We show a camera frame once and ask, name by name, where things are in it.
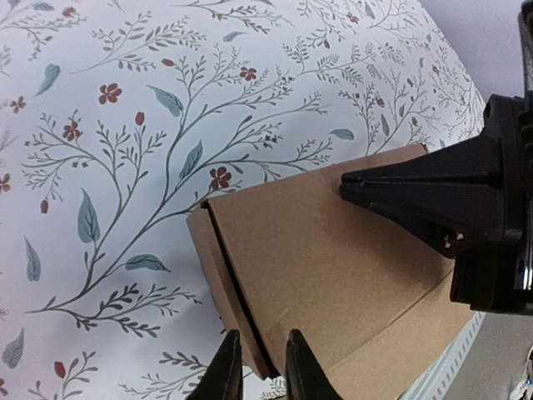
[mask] box lid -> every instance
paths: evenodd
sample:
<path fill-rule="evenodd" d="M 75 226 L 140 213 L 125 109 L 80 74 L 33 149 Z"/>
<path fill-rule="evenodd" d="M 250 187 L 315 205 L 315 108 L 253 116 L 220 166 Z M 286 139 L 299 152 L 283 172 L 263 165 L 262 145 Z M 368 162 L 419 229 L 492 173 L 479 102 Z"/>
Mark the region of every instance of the box lid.
<path fill-rule="evenodd" d="M 450 329 L 438 335 L 436 350 L 419 357 L 417 370 L 401 373 L 406 388 L 468 321 L 468 308 L 450 303 L 449 288 L 443 289 L 453 262 L 338 195 L 343 172 L 424 153 L 422 146 L 405 147 L 210 200 L 218 251 L 226 257 L 216 268 L 232 275 L 233 290 L 240 294 L 231 309 L 238 303 L 244 309 L 237 325 L 247 325 L 247 342 L 253 342 L 247 334 L 255 338 L 245 361 L 256 373 L 264 378 L 269 363 L 283 372 L 288 332 L 299 328 L 334 384 L 348 377 L 358 382 L 366 376 L 362 359 L 401 353 L 390 348 L 384 355 L 378 338 L 408 334 L 409 341 L 431 343 L 427 334 L 444 321 Z M 227 296 L 207 279 L 220 309 Z M 431 309 L 441 316 L 423 318 Z M 234 317 L 222 319 L 234 328 Z M 408 329 L 406 321 L 417 330 Z M 385 343 L 401 346 L 400 339 L 391 340 Z M 350 385 L 346 392 L 345 385 L 335 386 L 350 398 Z"/>

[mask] cardboard box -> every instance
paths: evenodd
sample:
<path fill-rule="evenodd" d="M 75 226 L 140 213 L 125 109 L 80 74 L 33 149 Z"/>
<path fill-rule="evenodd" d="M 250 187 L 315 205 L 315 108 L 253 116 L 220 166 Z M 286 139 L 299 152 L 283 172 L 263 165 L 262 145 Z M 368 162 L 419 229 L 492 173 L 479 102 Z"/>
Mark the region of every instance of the cardboard box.
<path fill-rule="evenodd" d="M 343 172 L 424 154 L 404 147 L 215 197 L 187 219 L 227 329 L 261 378 L 299 328 L 339 394 L 393 399 L 472 317 L 449 300 L 453 262 L 343 201 Z"/>

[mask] floral tablecloth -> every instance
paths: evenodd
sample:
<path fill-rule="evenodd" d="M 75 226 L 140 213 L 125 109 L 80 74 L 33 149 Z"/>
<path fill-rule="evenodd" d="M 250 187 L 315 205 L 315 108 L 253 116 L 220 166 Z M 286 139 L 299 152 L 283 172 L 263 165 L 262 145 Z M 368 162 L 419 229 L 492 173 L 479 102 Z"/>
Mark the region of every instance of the floral tablecloth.
<path fill-rule="evenodd" d="M 2 0 L 0 398 L 179 399 L 222 340 L 203 199 L 481 130 L 415 0 Z M 249 372 L 246 398 L 282 393 Z"/>

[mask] blue-green leaf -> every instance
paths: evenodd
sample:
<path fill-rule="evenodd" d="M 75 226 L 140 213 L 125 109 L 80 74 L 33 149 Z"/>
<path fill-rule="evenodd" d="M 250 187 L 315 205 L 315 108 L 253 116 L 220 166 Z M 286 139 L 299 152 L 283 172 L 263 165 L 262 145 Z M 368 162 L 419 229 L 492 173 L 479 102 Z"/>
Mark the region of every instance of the blue-green leaf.
<path fill-rule="evenodd" d="M 26 238 L 24 238 L 24 240 L 26 241 L 27 280 L 30 282 L 38 282 L 41 277 L 41 260 L 39 260 L 39 256 L 30 242 Z"/>
<path fill-rule="evenodd" d="M 241 35 L 244 35 L 244 34 L 245 34 L 245 32 L 238 32 L 238 31 L 229 32 L 225 37 L 222 38 L 222 41 L 223 42 L 231 42 L 237 36 L 241 36 Z"/>
<path fill-rule="evenodd" d="M 147 268 L 153 271 L 165 271 L 170 272 L 170 269 L 165 267 L 161 260 L 152 254 L 141 254 L 130 258 L 126 261 L 126 270 L 131 271 L 133 269 Z"/>
<path fill-rule="evenodd" d="M 38 2 L 33 4 L 33 9 L 37 11 L 53 11 L 54 8 L 47 2 Z"/>
<path fill-rule="evenodd" d="M 385 136 L 389 136 L 391 129 L 389 128 L 389 123 L 386 121 L 386 118 L 383 114 L 381 115 L 381 127 L 383 128 L 383 133 L 385 133 Z"/>
<path fill-rule="evenodd" d="M 365 2 L 365 13 L 367 16 L 369 16 L 370 18 L 372 19 L 376 19 L 376 15 L 374 15 L 374 12 L 372 11 L 372 9 L 370 8 L 370 5 L 368 4 L 368 2 Z"/>
<path fill-rule="evenodd" d="M 100 238 L 97 212 L 91 198 L 83 189 L 82 192 L 83 201 L 77 214 L 77 235 L 84 243 L 96 242 Z"/>
<path fill-rule="evenodd" d="M 18 337 L 10 342 L 2 353 L 2 361 L 9 369 L 15 369 L 22 358 L 24 350 L 24 328 L 20 331 Z"/>
<path fill-rule="evenodd" d="M 335 135 L 342 140 L 353 140 L 354 136 L 350 129 L 334 129 L 330 135 Z"/>
<path fill-rule="evenodd" d="M 180 99 L 176 97 L 176 95 L 169 92 L 165 92 L 159 87 L 151 85 L 147 86 L 154 91 L 158 102 L 168 111 L 170 111 L 170 114 L 172 114 L 174 117 L 179 117 L 182 114 L 183 104 L 182 102 L 180 102 Z"/>
<path fill-rule="evenodd" d="M 51 88 L 53 83 L 56 82 L 56 79 L 59 76 L 60 72 L 61 68 L 58 65 L 48 64 L 46 68 L 44 68 L 44 80 L 41 83 L 41 88 L 39 89 L 35 97 Z"/>
<path fill-rule="evenodd" d="M 200 161 L 200 158 L 202 158 L 202 154 L 203 154 L 203 146 L 202 146 L 202 141 L 200 141 L 200 142 L 198 142 L 197 146 L 195 148 L 193 148 L 189 152 L 189 154 L 187 155 L 187 159 L 185 160 L 185 164 L 183 164 L 182 171 L 179 174 L 180 179 L 183 179 L 189 173 L 192 172 L 194 167 Z"/>

